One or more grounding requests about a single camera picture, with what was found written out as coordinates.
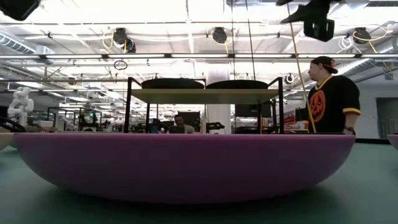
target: man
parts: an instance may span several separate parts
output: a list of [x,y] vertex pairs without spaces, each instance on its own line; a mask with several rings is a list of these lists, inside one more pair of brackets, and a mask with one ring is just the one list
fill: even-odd
[[355,134],[356,119],[361,114],[359,90],[355,83],[345,76],[337,74],[335,61],[330,57],[317,57],[311,61],[310,78],[317,84],[308,95],[310,110],[304,123],[313,133],[311,113],[317,133]]
[[184,126],[185,134],[193,134],[193,133],[195,133],[195,130],[194,130],[194,128],[192,126],[184,124],[184,120],[182,119],[181,115],[178,115],[178,114],[175,115],[174,116],[174,121],[175,121],[175,124],[177,126]]

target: tan shelf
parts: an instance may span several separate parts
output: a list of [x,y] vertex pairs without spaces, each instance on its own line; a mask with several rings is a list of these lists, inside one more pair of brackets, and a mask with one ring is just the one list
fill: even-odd
[[141,89],[131,90],[131,95],[156,104],[254,105],[276,97],[278,90]]

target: baseball cap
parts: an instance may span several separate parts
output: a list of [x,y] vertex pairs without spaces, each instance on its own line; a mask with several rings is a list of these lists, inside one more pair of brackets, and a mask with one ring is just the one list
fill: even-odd
[[323,67],[328,70],[331,74],[337,74],[338,70],[335,68],[335,60],[327,56],[320,56],[311,61],[311,63],[319,65],[320,63]]

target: white column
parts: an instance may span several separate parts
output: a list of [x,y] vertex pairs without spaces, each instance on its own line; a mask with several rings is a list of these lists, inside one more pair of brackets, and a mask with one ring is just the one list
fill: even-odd
[[[229,80],[229,65],[209,65],[207,85],[226,80]],[[225,126],[224,129],[210,131],[211,134],[231,134],[230,105],[207,105],[206,117],[208,122],[220,122]]]

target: orange pumpkin graphic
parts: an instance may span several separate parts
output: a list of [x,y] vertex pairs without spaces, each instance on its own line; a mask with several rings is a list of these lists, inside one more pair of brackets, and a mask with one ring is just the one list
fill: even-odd
[[325,108],[325,93],[319,90],[315,92],[310,99],[310,111],[314,122],[318,122],[322,119]]

